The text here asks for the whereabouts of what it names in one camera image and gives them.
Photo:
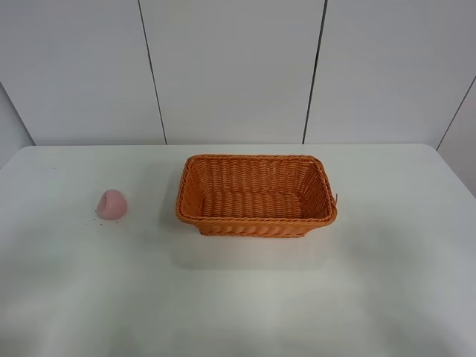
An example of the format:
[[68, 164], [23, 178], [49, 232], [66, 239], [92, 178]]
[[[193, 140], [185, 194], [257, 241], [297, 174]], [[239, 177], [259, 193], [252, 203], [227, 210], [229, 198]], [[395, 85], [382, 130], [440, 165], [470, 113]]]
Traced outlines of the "orange woven wicker basket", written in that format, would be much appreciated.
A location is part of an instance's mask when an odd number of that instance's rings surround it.
[[195, 155], [176, 216], [205, 236], [303, 237], [337, 215], [323, 164], [310, 155]]

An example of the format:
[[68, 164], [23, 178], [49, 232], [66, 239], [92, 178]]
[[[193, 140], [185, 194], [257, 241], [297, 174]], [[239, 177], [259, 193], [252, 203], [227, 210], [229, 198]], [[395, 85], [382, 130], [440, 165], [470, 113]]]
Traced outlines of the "pink peach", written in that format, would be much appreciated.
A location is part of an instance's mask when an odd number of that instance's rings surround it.
[[107, 190], [97, 204], [96, 214], [105, 220], [116, 220], [127, 212], [128, 204], [124, 195], [118, 190]]

